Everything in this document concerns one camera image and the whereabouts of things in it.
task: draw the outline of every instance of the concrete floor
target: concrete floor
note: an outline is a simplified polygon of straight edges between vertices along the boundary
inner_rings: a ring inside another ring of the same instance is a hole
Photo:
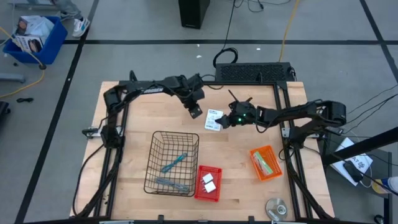
[[[94,0],[74,2],[87,16]],[[366,3],[384,40],[398,40],[394,25],[397,2],[367,0]],[[100,0],[87,40],[222,40],[225,38],[231,6],[228,0],[212,0],[202,29],[194,30],[180,26],[177,0]],[[280,6],[265,4],[264,12],[252,13],[244,4],[235,9],[229,39],[282,39],[293,6],[294,1]],[[55,13],[16,9],[15,20],[25,14]],[[9,18],[11,7],[2,1],[0,26],[11,31]],[[64,24],[72,31],[72,21]],[[357,0],[301,1],[287,39],[377,40]],[[86,146],[81,130],[91,124],[101,82],[126,80],[132,69],[139,80],[158,80],[180,74],[190,76],[197,72],[214,73],[212,60],[222,48],[219,44],[138,43],[85,44],[72,80],[67,80],[67,75],[78,46],[77,42],[65,44],[55,63],[46,70],[41,83],[1,99],[11,104],[12,113],[0,129],[0,201],[6,202],[0,204],[0,223],[14,223],[16,219],[65,81],[72,83],[25,222],[69,216]],[[280,51],[280,45],[277,44],[231,44],[228,47],[239,50],[238,62],[275,62]],[[398,46],[388,45],[387,48],[392,57],[398,60]],[[219,62],[231,60],[230,55],[223,55]],[[39,78],[40,70],[36,66],[19,64],[14,67],[14,61],[10,56],[1,57],[0,71],[24,74],[27,83]],[[290,62],[295,68],[298,80],[305,84],[309,100],[322,98],[340,101],[348,110],[397,84],[380,45],[286,45],[283,61]],[[21,86],[19,83],[0,82],[0,95]],[[398,88],[384,93],[366,108],[393,93],[398,93]],[[16,103],[15,100],[21,97],[33,97],[35,101]],[[391,100],[354,132],[358,136],[373,136],[398,126],[397,106],[398,99]],[[359,112],[351,114],[348,119],[354,118]],[[398,164],[397,144],[383,149],[391,151],[393,162]],[[398,170],[394,169],[393,174],[397,175]],[[333,180],[328,181],[338,218],[371,223],[373,215],[382,214],[382,200],[379,197],[346,190],[344,185],[336,186]]]

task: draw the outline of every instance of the blue bin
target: blue bin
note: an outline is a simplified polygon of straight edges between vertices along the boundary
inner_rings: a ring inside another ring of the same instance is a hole
[[[59,17],[46,16],[46,18],[54,23],[54,28],[51,30],[49,37],[45,41],[42,50],[39,53],[33,53],[33,55],[35,55],[43,64],[50,65],[57,57],[63,41],[67,38],[68,32],[62,25]],[[12,55],[22,63],[38,63],[32,56],[23,52],[11,40],[8,40],[2,51]]]

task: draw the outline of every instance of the black wire basket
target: black wire basket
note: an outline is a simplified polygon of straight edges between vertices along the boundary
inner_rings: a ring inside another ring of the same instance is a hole
[[[195,194],[198,150],[197,134],[156,131],[150,144],[144,191],[192,197]]]

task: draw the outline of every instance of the red basket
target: red basket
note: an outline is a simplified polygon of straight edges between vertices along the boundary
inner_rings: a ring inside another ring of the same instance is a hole
[[[218,202],[221,191],[222,172],[223,170],[221,168],[200,165],[197,175],[197,184],[196,184],[196,191],[194,197],[199,200]],[[202,181],[202,177],[204,177],[207,174],[211,174],[213,176],[213,183],[216,186],[216,190],[210,193],[205,192],[204,190],[205,184]]]

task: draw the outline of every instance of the cd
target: cd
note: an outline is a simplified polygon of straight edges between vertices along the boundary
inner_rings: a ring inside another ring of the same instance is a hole
[[[266,213],[273,221],[283,221],[287,217],[287,207],[281,198],[272,198],[266,204]]]

